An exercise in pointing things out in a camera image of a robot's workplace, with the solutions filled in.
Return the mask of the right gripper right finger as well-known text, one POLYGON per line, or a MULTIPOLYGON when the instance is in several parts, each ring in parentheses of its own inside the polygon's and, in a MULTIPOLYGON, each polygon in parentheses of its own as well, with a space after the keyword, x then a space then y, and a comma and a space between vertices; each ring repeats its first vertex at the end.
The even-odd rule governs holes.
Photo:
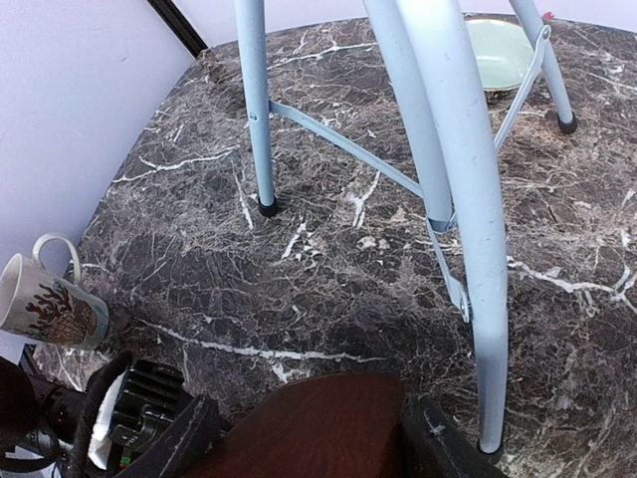
POLYGON ((401 426, 405 477, 506 477, 424 394, 407 395, 401 426))

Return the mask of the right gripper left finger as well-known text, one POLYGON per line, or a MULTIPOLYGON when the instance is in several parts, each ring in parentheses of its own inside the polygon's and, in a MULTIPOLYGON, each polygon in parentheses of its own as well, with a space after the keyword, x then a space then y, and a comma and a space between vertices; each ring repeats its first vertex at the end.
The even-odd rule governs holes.
POLYGON ((221 438, 215 400, 196 396, 139 458, 117 477, 181 477, 221 438))

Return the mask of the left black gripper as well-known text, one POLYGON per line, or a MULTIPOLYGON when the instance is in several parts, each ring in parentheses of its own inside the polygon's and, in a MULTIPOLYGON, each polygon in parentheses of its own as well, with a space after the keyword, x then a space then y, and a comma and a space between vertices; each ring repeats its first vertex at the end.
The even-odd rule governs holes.
POLYGON ((124 372, 114 358, 93 373, 87 390, 71 390, 1 359, 1 471, 31 473, 63 460, 67 477, 116 477, 122 447, 100 470, 90 463, 89 445, 109 387, 124 372))

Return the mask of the brown wooden metronome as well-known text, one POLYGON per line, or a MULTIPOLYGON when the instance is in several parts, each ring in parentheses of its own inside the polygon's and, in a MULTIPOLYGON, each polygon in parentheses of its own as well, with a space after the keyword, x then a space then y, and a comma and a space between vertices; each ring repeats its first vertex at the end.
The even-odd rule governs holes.
POLYGON ((405 389, 383 373, 340 373, 278 388, 188 477, 398 477, 405 389))

